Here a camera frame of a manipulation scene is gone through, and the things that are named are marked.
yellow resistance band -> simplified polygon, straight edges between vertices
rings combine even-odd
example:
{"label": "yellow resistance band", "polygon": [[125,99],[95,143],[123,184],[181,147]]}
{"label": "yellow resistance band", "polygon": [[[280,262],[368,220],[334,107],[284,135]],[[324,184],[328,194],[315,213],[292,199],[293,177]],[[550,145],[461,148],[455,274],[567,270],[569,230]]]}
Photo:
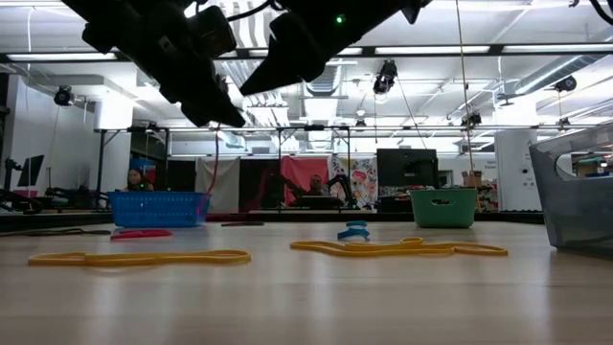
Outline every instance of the yellow resistance band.
{"label": "yellow resistance band", "polygon": [[462,253],[469,255],[509,255],[505,248],[480,243],[431,243],[426,244],[420,238],[406,238],[399,244],[346,243],[328,241],[296,241],[292,249],[318,251],[342,257],[369,258],[390,255],[452,255]]}
{"label": "yellow resistance band", "polygon": [[242,250],[212,250],[193,253],[41,254],[32,256],[28,264],[120,267],[164,264],[238,264],[250,261],[251,255]]}

computer monitor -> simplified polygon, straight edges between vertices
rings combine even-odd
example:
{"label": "computer monitor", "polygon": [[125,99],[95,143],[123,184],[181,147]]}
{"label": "computer monitor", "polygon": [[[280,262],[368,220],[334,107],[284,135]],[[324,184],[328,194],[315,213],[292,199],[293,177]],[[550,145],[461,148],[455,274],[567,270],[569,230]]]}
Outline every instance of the computer monitor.
{"label": "computer monitor", "polygon": [[17,187],[30,187],[36,185],[44,159],[45,156],[43,154],[32,158],[26,158],[26,163],[24,163],[23,169],[21,170],[21,176],[19,176],[19,182],[17,182]]}
{"label": "computer monitor", "polygon": [[439,188],[439,160],[435,149],[378,149],[378,185]]}

pink curtain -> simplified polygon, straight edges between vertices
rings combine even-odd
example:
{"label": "pink curtain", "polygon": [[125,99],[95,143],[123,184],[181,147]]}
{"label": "pink curtain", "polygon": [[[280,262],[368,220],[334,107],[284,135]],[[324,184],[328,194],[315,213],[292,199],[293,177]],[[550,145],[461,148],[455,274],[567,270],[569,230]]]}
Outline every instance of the pink curtain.
{"label": "pink curtain", "polygon": [[[308,191],[311,176],[317,174],[324,182],[328,181],[328,159],[286,156],[281,160],[281,174]],[[287,187],[284,189],[284,197],[285,205],[289,205],[294,200],[294,195]]]}

table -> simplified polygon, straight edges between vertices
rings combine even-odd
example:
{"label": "table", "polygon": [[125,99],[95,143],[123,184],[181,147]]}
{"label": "table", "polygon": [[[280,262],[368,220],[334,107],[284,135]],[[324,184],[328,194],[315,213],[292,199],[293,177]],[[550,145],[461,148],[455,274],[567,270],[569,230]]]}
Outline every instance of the table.
{"label": "table", "polygon": [[[346,259],[292,251],[342,223],[209,224],[174,239],[0,239],[2,344],[611,344],[613,263],[557,252],[543,226],[370,223],[377,242],[483,242],[509,257]],[[89,229],[113,229],[92,225]],[[250,264],[28,267],[29,256],[244,249]]]}

person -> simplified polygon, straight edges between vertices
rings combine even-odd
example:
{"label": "person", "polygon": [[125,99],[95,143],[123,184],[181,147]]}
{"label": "person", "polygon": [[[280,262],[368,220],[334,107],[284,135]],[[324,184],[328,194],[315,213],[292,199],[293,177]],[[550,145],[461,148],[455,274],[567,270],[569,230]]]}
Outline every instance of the person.
{"label": "person", "polygon": [[324,195],[324,185],[322,176],[315,174],[310,177],[310,182],[308,184],[308,192],[304,193],[305,196],[323,196]]}
{"label": "person", "polygon": [[153,191],[153,185],[140,169],[130,169],[127,173],[127,187],[124,192]]}

